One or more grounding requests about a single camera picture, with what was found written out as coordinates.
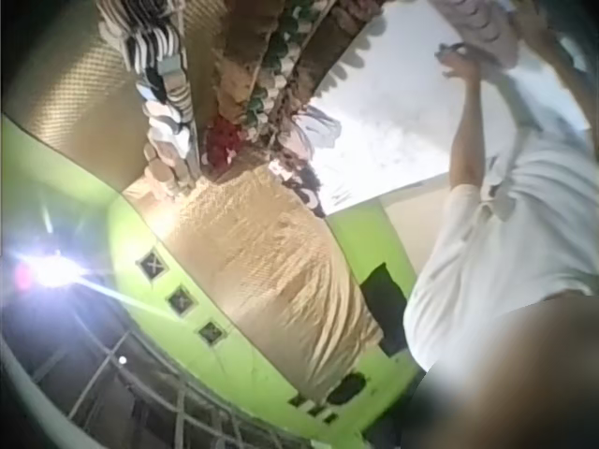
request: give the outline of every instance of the bright light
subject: bright light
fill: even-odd
[[[84,274],[83,268],[60,254],[27,257],[25,261],[32,270],[36,282],[45,287],[55,288],[69,285]]]

